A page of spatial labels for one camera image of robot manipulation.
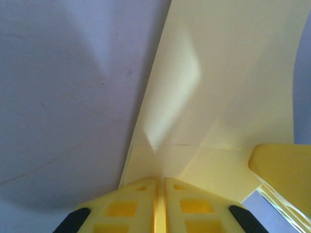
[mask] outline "black rubber pad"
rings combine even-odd
[[[230,212],[246,233],[268,233],[251,212],[239,206],[231,205]]]
[[[77,233],[90,213],[88,208],[71,212],[53,233]]]

